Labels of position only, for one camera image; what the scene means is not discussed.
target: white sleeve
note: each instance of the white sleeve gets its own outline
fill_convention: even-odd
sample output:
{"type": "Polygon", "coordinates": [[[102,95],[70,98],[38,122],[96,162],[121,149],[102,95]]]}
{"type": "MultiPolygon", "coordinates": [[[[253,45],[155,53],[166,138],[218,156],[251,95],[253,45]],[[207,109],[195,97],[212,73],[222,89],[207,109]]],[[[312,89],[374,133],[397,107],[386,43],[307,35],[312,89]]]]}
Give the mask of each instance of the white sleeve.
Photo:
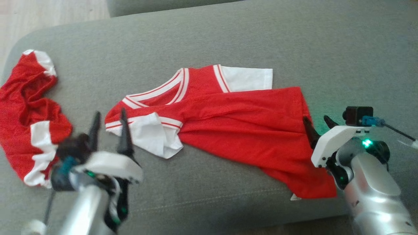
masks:
{"type": "Polygon", "coordinates": [[[221,66],[231,92],[268,90],[273,87],[273,69],[252,69],[221,66]]]}
{"type": "MultiPolygon", "coordinates": [[[[134,121],[129,124],[129,129],[134,145],[165,159],[174,156],[183,148],[178,137],[180,129],[161,122],[168,118],[159,117],[156,112],[153,112],[133,119],[134,121]]],[[[106,131],[120,136],[122,126],[107,128],[106,131]]]]}

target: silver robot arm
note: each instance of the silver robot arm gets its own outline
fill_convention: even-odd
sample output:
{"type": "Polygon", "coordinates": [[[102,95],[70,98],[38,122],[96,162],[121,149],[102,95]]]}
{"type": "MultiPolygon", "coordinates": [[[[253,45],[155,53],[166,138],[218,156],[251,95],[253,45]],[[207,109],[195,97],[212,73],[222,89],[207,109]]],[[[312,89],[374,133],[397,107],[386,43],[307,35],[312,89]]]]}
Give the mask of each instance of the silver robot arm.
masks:
{"type": "Polygon", "coordinates": [[[121,113],[121,123],[117,153],[97,151],[99,112],[89,135],[81,134],[59,145],[57,155],[61,165],[51,171],[53,192],[48,202],[44,229],[37,229],[42,231],[42,235],[46,231],[51,202],[55,192],[59,191],[76,191],[78,197],[58,235],[117,234],[119,226],[128,216],[128,186],[143,180],[142,168],[133,157],[125,110],[121,113]]]}
{"type": "Polygon", "coordinates": [[[358,123],[339,126],[328,116],[324,119],[331,130],[323,136],[316,133],[308,119],[304,120],[314,147],[311,160],[316,167],[326,167],[337,187],[344,192],[355,232],[364,235],[418,235],[400,199],[401,190],[385,166],[390,157],[387,145],[383,141],[363,139],[370,126],[358,123]]]}

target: white stripe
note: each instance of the white stripe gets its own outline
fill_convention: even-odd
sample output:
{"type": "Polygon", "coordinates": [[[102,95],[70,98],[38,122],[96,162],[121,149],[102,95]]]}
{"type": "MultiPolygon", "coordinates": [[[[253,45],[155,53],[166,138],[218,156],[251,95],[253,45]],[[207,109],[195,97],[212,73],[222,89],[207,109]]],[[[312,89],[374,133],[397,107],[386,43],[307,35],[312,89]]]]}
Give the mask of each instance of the white stripe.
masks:
{"type": "Polygon", "coordinates": [[[173,125],[176,125],[176,126],[179,126],[179,127],[183,126],[183,123],[181,121],[178,121],[178,120],[173,119],[173,118],[159,117],[159,119],[160,119],[160,122],[162,122],[162,123],[169,123],[169,124],[173,124],[173,125]]]}
{"type": "Polygon", "coordinates": [[[31,144],[39,148],[43,153],[35,154],[32,160],[35,162],[33,168],[23,178],[23,182],[29,186],[42,185],[51,187],[50,182],[45,180],[45,170],[54,159],[57,145],[52,144],[51,133],[49,132],[49,121],[41,121],[31,125],[31,144]]]}
{"type": "Polygon", "coordinates": [[[122,102],[124,102],[127,106],[133,108],[133,109],[139,109],[141,106],[133,103],[132,101],[128,100],[126,97],[123,98],[122,102]]]}
{"type": "MultiPolygon", "coordinates": [[[[146,115],[143,115],[143,116],[136,116],[136,117],[130,117],[130,118],[128,118],[128,122],[130,123],[130,122],[135,122],[136,120],[138,120],[138,119],[140,119],[141,117],[144,117],[144,116],[146,116],[146,115]]],[[[111,123],[106,123],[105,124],[105,127],[111,127],[111,126],[115,126],[115,125],[121,125],[122,123],[120,122],[120,121],[114,121],[114,122],[111,122],[111,123]]]]}
{"type": "Polygon", "coordinates": [[[219,68],[219,73],[221,74],[221,79],[222,79],[222,81],[224,81],[224,83],[223,83],[224,86],[227,88],[228,92],[231,92],[231,89],[229,88],[229,85],[228,85],[228,82],[227,82],[227,78],[225,77],[225,74],[222,70],[222,65],[219,65],[218,68],[219,68]]]}
{"type": "Polygon", "coordinates": [[[104,126],[105,126],[105,127],[110,127],[110,126],[116,126],[116,125],[120,125],[120,121],[115,121],[115,122],[111,122],[111,123],[106,123],[104,126]]]}
{"type": "MultiPolygon", "coordinates": [[[[128,118],[128,122],[129,123],[130,122],[135,122],[135,121],[137,121],[138,119],[140,119],[140,118],[142,118],[144,116],[130,117],[130,118],[128,118]]],[[[176,125],[176,126],[179,126],[179,127],[182,127],[183,126],[183,123],[181,121],[178,121],[178,120],[173,119],[173,118],[169,118],[169,117],[158,117],[158,119],[162,123],[169,123],[169,124],[176,125]]],[[[106,131],[110,131],[110,130],[113,130],[115,128],[116,129],[122,128],[122,126],[112,127],[112,126],[116,126],[116,125],[121,125],[121,122],[120,121],[115,121],[115,122],[111,122],[111,123],[106,123],[105,124],[106,131]]]]}
{"type": "Polygon", "coordinates": [[[218,81],[218,84],[221,87],[222,91],[224,93],[227,93],[228,92],[228,89],[226,88],[226,86],[225,86],[225,84],[223,82],[223,79],[221,77],[220,71],[218,69],[218,65],[214,65],[213,66],[213,71],[215,72],[216,80],[218,81]]]}
{"type": "Polygon", "coordinates": [[[181,71],[181,69],[179,69],[174,74],[174,76],[172,78],[170,78],[168,81],[166,81],[164,84],[162,84],[161,86],[159,86],[159,87],[157,87],[155,89],[152,89],[152,90],[155,90],[155,91],[152,92],[152,90],[151,90],[151,91],[147,91],[147,92],[143,92],[143,93],[138,93],[138,94],[127,95],[127,96],[129,98],[135,100],[135,101],[147,100],[147,99],[150,99],[150,98],[154,98],[156,96],[159,96],[159,95],[165,93],[166,91],[170,90],[171,88],[175,87],[182,80],[183,80],[182,79],[182,71],[181,71]]]}
{"type": "Polygon", "coordinates": [[[34,51],[34,53],[38,64],[40,64],[45,69],[43,73],[49,76],[56,76],[54,64],[52,63],[52,60],[48,54],[43,51],[34,51]]]}
{"type": "Polygon", "coordinates": [[[178,91],[176,93],[176,95],[174,96],[174,98],[168,103],[168,105],[172,104],[174,101],[176,101],[178,99],[178,96],[180,95],[180,93],[184,90],[184,79],[182,79],[180,81],[180,86],[178,87],[178,91]]]}
{"type": "Polygon", "coordinates": [[[180,93],[180,96],[178,97],[178,99],[176,100],[175,103],[181,101],[184,98],[184,95],[186,95],[186,91],[187,91],[187,86],[189,85],[189,69],[185,68],[184,69],[184,85],[183,85],[183,89],[180,93]]]}

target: red and white jersey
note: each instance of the red and white jersey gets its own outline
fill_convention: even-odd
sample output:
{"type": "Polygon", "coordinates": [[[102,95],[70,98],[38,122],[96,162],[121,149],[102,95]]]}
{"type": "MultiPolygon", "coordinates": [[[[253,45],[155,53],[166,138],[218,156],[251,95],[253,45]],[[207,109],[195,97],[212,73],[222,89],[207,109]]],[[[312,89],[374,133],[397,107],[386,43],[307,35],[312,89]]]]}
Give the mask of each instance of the red and white jersey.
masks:
{"type": "MultiPolygon", "coordinates": [[[[127,95],[118,105],[127,110],[171,105],[202,95],[272,89],[273,70],[221,66],[200,69],[182,68],[161,86],[139,94],[127,95]]],[[[178,132],[179,120],[151,114],[128,115],[133,143],[157,156],[170,158],[183,148],[178,132]]],[[[120,135],[119,119],[106,119],[106,131],[120,135]]]]}
{"type": "Polygon", "coordinates": [[[43,51],[23,52],[0,88],[0,144],[19,178],[29,186],[51,187],[48,179],[57,144],[72,125],[61,107],[43,94],[57,82],[54,65],[43,51]]]}
{"type": "Polygon", "coordinates": [[[237,91],[234,82],[220,65],[180,69],[162,86],[126,96],[107,114],[106,130],[120,135],[118,120],[125,108],[133,143],[155,155],[169,158],[184,142],[258,166],[298,197],[336,196],[333,178],[310,160],[303,125],[303,117],[310,116],[301,89],[266,87],[271,72],[259,70],[254,76],[266,90],[231,92],[237,91]]]}

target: gray cushion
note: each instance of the gray cushion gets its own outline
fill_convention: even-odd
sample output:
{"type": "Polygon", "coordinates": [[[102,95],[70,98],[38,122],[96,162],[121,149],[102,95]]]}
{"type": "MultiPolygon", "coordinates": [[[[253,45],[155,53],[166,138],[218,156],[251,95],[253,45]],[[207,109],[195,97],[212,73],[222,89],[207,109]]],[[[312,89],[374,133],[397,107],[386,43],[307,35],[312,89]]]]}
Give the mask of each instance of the gray cushion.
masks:
{"type": "Polygon", "coordinates": [[[106,0],[110,17],[242,0],[106,0]]]}
{"type": "MultiPolygon", "coordinates": [[[[152,89],[181,67],[273,68],[275,88],[302,87],[321,133],[323,115],[343,123],[346,106],[371,105],[418,136],[417,11],[416,1],[249,0],[59,26],[21,39],[4,77],[21,52],[46,51],[59,76],[47,96],[82,132],[95,110],[106,114],[125,94],[152,89]]],[[[416,151],[386,129],[372,138],[390,146],[391,172],[407,207],[417,211],[416,151]]],[[[113,151],[116,141],[101,132],[101,149],[113,151]]],[[[145,181],[130,190],[130,218],[120,234],[208,234],[346,212],[342,199],[290,202],[292,193],[259,169],[189,146],[170,160],[140,149],[136,158],[145,181]]],[[[24,186],[0,161],[0,230],[13,234],[24,221],[42,218],[47,192],[24,186]]],[[[51,234],[74,198],[58,194],[51,234]]]]}

